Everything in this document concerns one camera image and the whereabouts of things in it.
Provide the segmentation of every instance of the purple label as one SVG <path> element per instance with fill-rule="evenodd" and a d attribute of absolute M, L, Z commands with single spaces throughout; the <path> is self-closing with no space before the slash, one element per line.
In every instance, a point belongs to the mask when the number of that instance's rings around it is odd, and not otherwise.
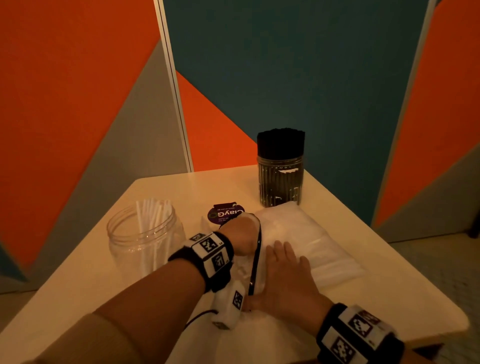
<path fill-rule="evenodd" d="M 208 212 L 208 220 L 214 224 L 222 225 L 227 222 L 234 215 L 244 212 L 245 209 L 237 205 L 236 202 L 229 202 L 227 204 L 213 205 L 213 208 Z"/>

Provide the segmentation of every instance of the hand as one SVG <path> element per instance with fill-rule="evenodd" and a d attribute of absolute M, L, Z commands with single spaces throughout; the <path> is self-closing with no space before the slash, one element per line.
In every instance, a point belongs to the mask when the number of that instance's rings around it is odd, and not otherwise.
<path fill-rule="evenodd" d="M 310 262 L 297 257 L 290 243 L 276 241 L 266 248 L 266 282 L 262 293 L 247 296 L 243 309 L 260 310 L 318 334 L 333 302 L 318 292 Z"/>
<path fill-rule="evenodd" d="M 260 222 L 255 215 L 242 213 L 218 231 L 230 240 L 235 255 L 252 255 L 257 249 L 259 228 Z"/>

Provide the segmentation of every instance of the person's left hand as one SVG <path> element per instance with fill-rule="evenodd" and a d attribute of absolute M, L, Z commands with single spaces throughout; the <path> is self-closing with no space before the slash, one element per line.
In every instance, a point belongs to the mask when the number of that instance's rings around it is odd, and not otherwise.
<path fill-rule="evenodd" d="M 253 219 L 244 214 L 233 218 L 218 230 L 230 240 L 235 255 L 252 255 L 257 249 L 260 222 L 256 224 Z"/>

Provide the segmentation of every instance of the sleeve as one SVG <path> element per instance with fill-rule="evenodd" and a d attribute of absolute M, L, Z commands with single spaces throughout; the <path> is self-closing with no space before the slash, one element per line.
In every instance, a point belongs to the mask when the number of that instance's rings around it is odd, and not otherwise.
<path fill-rule="evenodd" d="M 104 317 L 88 314 L 36 359 L 24 364 L 143 364 L 130 339 Z"/>

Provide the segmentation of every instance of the white wall trim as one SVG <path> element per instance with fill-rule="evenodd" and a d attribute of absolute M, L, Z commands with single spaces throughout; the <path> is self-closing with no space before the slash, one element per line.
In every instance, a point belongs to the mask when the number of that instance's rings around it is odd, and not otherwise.
<path fill-rule="evenodd" d="M 188 142 L 187 128 L 185 126 L 185 118 L 183 116 L 183 108 L 181 105 L 180 90 L 175 72 L 175 63 L 173 62 L 172 46 L 170 44 L 170 36 L 168 35 L 167 18 L 165 16 L 165 7 L 163 0 L 154 0 L 156 19 L 158 21 L 158 29 L 160 30 L 160 41 L 162 42 L 163 52 L 165 54 L 165 62 L 170 69 L 168 78 L 170 87 L 174 95 L 174 101 L 177 109 L 177 122 L 179 124 L 180 134 L 183 139 L 183 153 L 187 164 L 188 172 L 193 172 L 192 155 L 190 153 L 190 144 Z"/>
<path fill-rule="evenodd" d="M 380 201 L 385 192 L 386 183 L 388 180 L 388 176 L 390 174 L 390 168 L 392 167 L 392 160 L 395 154 L 396 145 L 398 142 L 398 138 L 400 136 L 400 130 L 402 129 L 402 122 L 405 116 L 405 112 L 407 110 L 408 102 L 410 100 L 410 95 L 412 93 L 413 84 L 415 82 L 415 77 L 417 76 L 417 70 L 420 63 L 421 55 L 423 53 L 423 48 L 425 46 L 425 41 L 427 40 L 427 34 L 430 29 L 430 23 L 432 22 L 433 12 L 435 10 L 435 6 L 437 4 L 437 0 L 429 0 L 427 5 L 427 10 L 425 12 L 425 18 L 423 19 L 423 26 L 420 31 L 419 42 L 417 44 L 417 50 L 415 51 L 415 57 L 413 58 L 412 69 L 410 70 L 410 76 L 408 77 L 407 88 L 405 90 L 405 96 L 403 97 L 402 107 L 400 109 L 400 115 L 398 117 L 398 122 L 396 124 L 395 133 L 392 140 L 392 145 L 390 147 L 390 153 L 388 154 L 387 164 L 385 166 L 384 176 L 382 178 L 382 184 L 380 185 L 380 191 L 378 192 L 377 196 L 377 203 L 375 204 L 375 210 L 373 211 L 373 218 L 370 223 L 371 227 L 375 226 L 375 220 L 377 219 L 378 210 L 380 207 Z"/>

